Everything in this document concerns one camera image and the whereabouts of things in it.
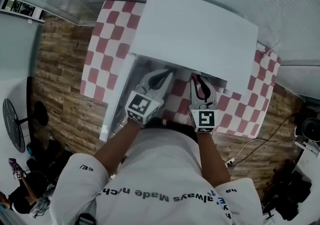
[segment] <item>white cable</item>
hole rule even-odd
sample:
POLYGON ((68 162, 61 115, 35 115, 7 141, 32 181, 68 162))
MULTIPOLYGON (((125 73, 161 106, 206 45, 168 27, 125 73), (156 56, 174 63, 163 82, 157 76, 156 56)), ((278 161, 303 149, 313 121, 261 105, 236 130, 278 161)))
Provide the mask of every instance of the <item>white cable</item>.
POLYGON ((249 143, 252 143, 254 141, 262 141, 262 142, 265 142, 265 143, 268 143, 268 144, 277 144, 277 143, 282 143, 286 140, 289 140, 289 139, 294 139, 294 137, 289 137, 289 138, 286 138, 286 139, 283 139, 281 141, 276 141, 276 142, 270 142, 270 141, 267 141, 267 140, 264 140, 264 139, 252 139, 250 141, 248 141, 241 149, 240 151, 238 152, 238 154, 235 155, 234 159, 241 153, 241 151, 245 148, 245 146, 247 146, 249 143))

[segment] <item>person wearing white t-shirt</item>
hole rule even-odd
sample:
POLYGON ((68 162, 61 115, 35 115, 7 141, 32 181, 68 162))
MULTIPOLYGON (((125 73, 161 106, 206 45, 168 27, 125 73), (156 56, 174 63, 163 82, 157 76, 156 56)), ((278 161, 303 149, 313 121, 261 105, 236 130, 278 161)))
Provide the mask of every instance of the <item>person wearing white t-shirt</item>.
POLYGON ((181 132, 130 120, 94 156, 74 154, 53 194, 53 224, 89 213, 97 225, 262 225, 253 181, 230 180, 209 133, 181 132))

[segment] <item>wooden floor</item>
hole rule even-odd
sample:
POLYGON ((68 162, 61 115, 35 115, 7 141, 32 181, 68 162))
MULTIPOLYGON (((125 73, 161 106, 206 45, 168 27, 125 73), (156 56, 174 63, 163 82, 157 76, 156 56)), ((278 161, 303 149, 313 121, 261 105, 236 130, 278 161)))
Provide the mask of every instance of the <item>wooden floor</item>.
MULTIPOLYGON (((80 95, 82 71, 92 28, 75 26, 55 16, 46 16, 38 50, 36 77, 32 83, 31 102, 42 101, 48 110, 49 126, 34 122, 35 136, 46 137, 50 130, 56 140, 68 144, 73 152, 93 154, 99 143, 99 135, 107 104, 80 95)), ((268 140, 279 125, 299 110, 302 101, 276 85, 258 137, 268 140)), ((289 118, 272 137, 278 142, 293 136, 293 119, 289 118)), ((249 138, 214 133, 214 141, 222 158, 234 157, 249 138)), ((236 158, 239 162, 252 150, 263 144, 256 140, 248 144, 236 158)), ((266 143, 250 157, 229 168, 232 180, 252 178, 260 197, 273 176, 273 169, 286 159, 295 160, 300 150, 292 139, 281 143, 266 143)))

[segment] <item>white marker cube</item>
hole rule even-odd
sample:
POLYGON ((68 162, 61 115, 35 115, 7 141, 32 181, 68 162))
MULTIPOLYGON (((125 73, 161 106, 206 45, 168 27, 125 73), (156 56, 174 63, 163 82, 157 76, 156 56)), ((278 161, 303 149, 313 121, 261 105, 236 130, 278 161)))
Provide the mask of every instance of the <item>white marker cube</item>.
POLYGON ((199 133, 208 133, 216 127, 218 111, 216 109, 191 109, 190 117, 194 130, 199 133))
POLYGON ((158 112, 159 108, 164 104, 140 94, 131 91, 128 101, 125 105, 125 111, 129 118, 145 125, 158 112))

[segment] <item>person in black clothing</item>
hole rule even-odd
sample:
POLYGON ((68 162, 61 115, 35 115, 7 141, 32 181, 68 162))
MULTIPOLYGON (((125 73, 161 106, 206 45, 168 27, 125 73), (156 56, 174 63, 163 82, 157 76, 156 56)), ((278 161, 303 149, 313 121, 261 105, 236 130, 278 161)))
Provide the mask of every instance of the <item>person in black clothing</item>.
POLYGON ((38 145, 32 146, 35 160, 27 161, 31 172, 26 177, 23 176, 22 169, 19 171, 20 186, 8 198, 0 192, 0 208, 10 209, 20 214, 29 214, 37 200, 46 192, 48 185, 55 184, 55 178, 62 172, 72 153, 66 146, 54 164, 50 166, 61 146, 50 133, 48 133, 48 138, 48 147, 45 151, 41 151, 38 145))

